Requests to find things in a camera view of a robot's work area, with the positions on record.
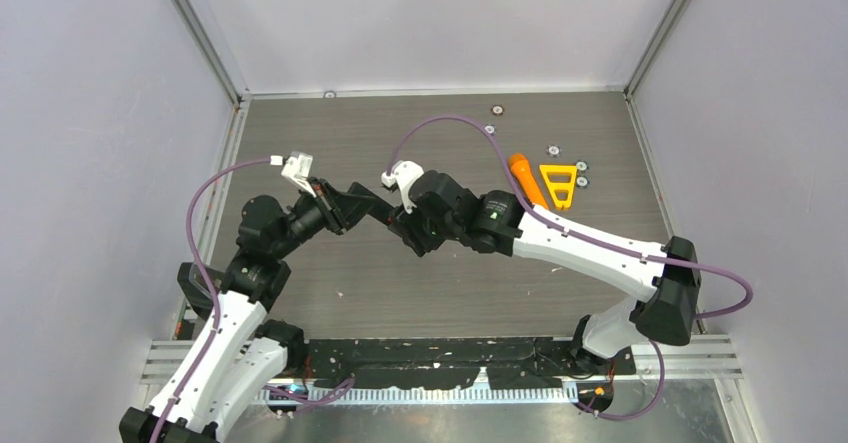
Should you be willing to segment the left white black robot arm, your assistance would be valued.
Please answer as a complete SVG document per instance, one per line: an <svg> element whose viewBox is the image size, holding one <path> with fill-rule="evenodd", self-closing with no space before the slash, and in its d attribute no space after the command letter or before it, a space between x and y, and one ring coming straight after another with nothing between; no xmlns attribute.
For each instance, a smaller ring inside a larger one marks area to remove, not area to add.
<svg viewBox="0 0 848 443"><path fill-rule="evenodd" d="M291 269L285 257L317 233L341 235L365 216L385 224L391 205L359 183L338 191L310 177L295 205L272 196L242 209L238 250L210 295L205 337L197 339L145 409L119 423L124 442L222 442L275 376L298 375L307 361L301 329L267 315Z"/></svg>

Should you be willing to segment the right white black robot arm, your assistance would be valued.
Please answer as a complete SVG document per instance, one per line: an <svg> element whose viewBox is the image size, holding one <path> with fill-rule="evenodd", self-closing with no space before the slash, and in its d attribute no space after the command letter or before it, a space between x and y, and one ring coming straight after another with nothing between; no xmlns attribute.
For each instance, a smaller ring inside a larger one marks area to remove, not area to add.
<svg viewBox="0 0 848 443"><path fill-rule="evenodd" d="M481 254L553 263L626 293L621 303L580 320L570 348L580 371L596 373L620 350L646 340L689 344L701 285L691 241L619 237L507 191L476 196L449 175L409 161L382 174L381 182L401 197L391 230L419 256L454 241Z"/></svg>

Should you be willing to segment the black remote control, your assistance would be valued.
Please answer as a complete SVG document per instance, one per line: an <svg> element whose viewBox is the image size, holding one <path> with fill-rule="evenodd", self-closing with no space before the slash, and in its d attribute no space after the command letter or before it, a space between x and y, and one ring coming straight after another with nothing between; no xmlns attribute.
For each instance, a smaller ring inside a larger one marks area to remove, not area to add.
<svg viewBox="0 0 848 443"><path fill-rule="evenodd" d="M362 184L360 184L359 193L361 194L361 201L371 201L374 204L373 211L368 216L383 226L389 227L392 223L394 207Z"/></svg>

